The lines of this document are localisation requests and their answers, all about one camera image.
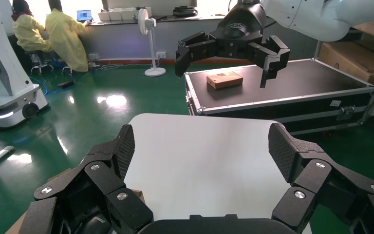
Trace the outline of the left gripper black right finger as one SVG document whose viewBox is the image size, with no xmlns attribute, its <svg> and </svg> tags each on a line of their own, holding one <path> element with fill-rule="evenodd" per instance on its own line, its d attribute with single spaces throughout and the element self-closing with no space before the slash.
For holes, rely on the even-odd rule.
<svg viewBox="0 0 374 234">
<path fill-rule="evenodd" d="M 353 234 L 374 234 L 374 180 L 336 163 L 316 143 L 272 123 L 268 150 L 290 185 L 272 218 L 300 234 L 318 205 L 331 210 Z"/>
</svg>

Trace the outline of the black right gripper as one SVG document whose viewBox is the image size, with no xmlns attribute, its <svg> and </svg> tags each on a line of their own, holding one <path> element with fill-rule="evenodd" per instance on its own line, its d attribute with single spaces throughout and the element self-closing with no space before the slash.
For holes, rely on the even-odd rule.
<svg viewBox="0 0 374 234">
<path fill-rule="evenodd" d="M 290 49 L 275 35 L 261 43 L 266 20 L 259 1 L 237 3 L 209 35 L 199 32 L 178 42 L 175 75 L 182 77 L 192 62 L 214 56 L 247 59 L 262 68 L 260 88 L 265 88 L 290 56 Z"/>
</svg>

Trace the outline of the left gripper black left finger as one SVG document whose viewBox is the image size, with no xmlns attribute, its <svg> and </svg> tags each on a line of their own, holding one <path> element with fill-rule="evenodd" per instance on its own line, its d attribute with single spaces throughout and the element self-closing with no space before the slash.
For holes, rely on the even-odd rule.
<svg viewBox="0 0 374 234">
<path fill-rule="evenodd" d="M 125 182 L 135 150 L 133 128 L 93 146 L 75 168 L 39 187 L 21 234 L 136 234 L 153 212 Z"/>
</svg>

